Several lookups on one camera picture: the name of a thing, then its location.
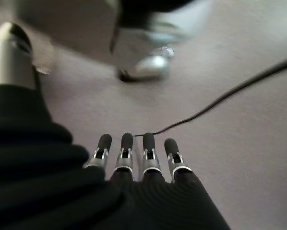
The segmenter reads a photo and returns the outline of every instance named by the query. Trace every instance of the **wire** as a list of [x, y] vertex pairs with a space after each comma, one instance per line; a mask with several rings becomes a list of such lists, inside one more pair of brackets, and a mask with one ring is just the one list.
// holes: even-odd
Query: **wire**
[[[257, 75], [247, 79], [246, 81], [242, 82], [241, 84], [233, 87], [232, 89], [230, 89], [226, 93], [224, 93], [221, 96], [219, 96], [218, 98], [216, 98], [212, 103], [207, 105], [204, 109], [195, 113], [193, 116], [188, 117], [184, 120], [178, 121], [176, 123], [173, 123], [173, 124], [167, 126], [166, 128], [163, 128], [162, 130], [153, 133], [153, 135], [164, 133], [164, 132], [168, 131], [169, 129], [172, 129], [176, 126], [182, 125], [186, 122], [193, 121], [194, 119], [197, 119], [198, 117], [201, 117], [203, 114], [209, 112], [214, 107], [216, 107], [217, 105], [219, 105], [220, 103], [225, 101], [227, 98], [233, 96], [237, 92], [240, 92], [243, 89], [246, 89], [247, 87], [252, 86], [255, 83], [258, 83], [259, 81], [264, 80], [266, 78], [269, 78], [269, 77], [273, 76], [274, 74], [282, 72], [286, 69], [287, 69], [287, 59], [275, 64], [274, 66], [262, 71], [261, 73], [258, 73]], [[135, 135], [134, 137], [141, 137], [141, 136], [143, 136], [143, 134], [138, 134], [138, 135]]]

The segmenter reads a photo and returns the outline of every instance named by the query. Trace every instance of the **black fabric sleeve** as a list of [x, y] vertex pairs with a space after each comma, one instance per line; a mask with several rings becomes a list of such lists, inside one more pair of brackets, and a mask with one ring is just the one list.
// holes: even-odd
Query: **black fabric sleeve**
[[0, 229], [228, 229], [199, 180], [117, 186], [87, 159], [39, 91], [0, 86]]

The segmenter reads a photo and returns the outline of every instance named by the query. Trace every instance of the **floor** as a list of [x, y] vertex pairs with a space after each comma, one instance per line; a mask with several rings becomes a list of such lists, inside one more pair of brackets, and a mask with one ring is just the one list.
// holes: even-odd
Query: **floor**
[[[54, 73], [42, 78], [48, 107], [74, 142], [91, 152], [103, 133], [112, 135], [108, 177], [123, 133], [158, 131], [189, 117], [286, 58], [287, 0], [215, 0], [204, 32], [175, 51], [170, 78], [126, 84], [114, 77], [112, 66], [57, 48]], [[167, 181], [163, 143], [169, 137], [232, 229], [287, 230], [287, 71], [156, 136]], [[141, 138], [135, 154], [139, 162]]]

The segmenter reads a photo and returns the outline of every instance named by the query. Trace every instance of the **black rubber fingertip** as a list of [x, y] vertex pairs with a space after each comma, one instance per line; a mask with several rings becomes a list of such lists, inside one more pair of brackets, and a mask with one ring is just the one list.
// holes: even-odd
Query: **black rubber fingertip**
[[111, 135], [110, 134], [103, 134], [100, 137], [100, 140], [99, 140], [99, 143], [97, 146], [101, 150], [107, 149], [109, 151], [110, 146], [111, 146]]
[[133, 148], [133, 135], [131, 133], [125, 133], [121, 139], [121, 148], [124, 150]]
[[165, 151], [166, 151], [167, 156], [170, 153], [174, 154], [174, 153], [179, 152], [178, 145], [176, 141], [172, 138], [168, 138], [167, 140], [165, 140], [164, 146], [165, 146]]
[[155, 149], [155, 140], [152, 133], [145, 133], [143, 136], [143, 149]]

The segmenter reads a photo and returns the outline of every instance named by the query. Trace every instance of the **silver metal cylinder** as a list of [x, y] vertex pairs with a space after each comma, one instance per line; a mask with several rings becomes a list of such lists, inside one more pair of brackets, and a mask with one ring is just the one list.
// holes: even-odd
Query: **silver metal cylinder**
[[33, 70], [33, 51], [27, 39], [17, 36], [13, 23], [0, 27], [0, 85], [14, 85], [34, 90], [36, 88]]
[[87, 168], [89, 166], [97, 166], [104, 169], [106, 168], [108, 159], [108, 150], [104, 149], [103, 152], [100, 152], [99, 150], [100, 148], [97, 148], [95, 153], [90, 156], [90, 159], [84, 165], [84, 168]]
[[127, 150], [127, 154], [125, 153], [124, 148], [121, 149], [120, 154], [117, 157], [116, 167], [114, 171], [120, 168], [129, 169], [133, 174], [133, 155], [131, 149]]
[[171, 174], [171, 180], [172, 182], [175, 182], [175, 178], [174, 178], [174, 174], [177, 170], [179, 169], [187, 169], [189, 171], [192, 172], [191, 168], [188, 167], [187, 163], [184, 161], [184, 159], [182, 158], [182, 155], [177, 152], [177, 153], [174, 153], [176, 154], [177, 156], [175, 158], [179, 158], [181, 162], [175, 162], [175, 159], [173, 157], [173, 154], [170, 153], [168, 155], [168, 166], [169, 166], [169, 171], [170, 171], [170, 174]]
[[155, 149], [152, 149], [152, 152], [148, 152], [147, 149], [143, 153], [143, 174], [148, 170], [157, 170], [161, 172], [161, 166], [158, 161]]

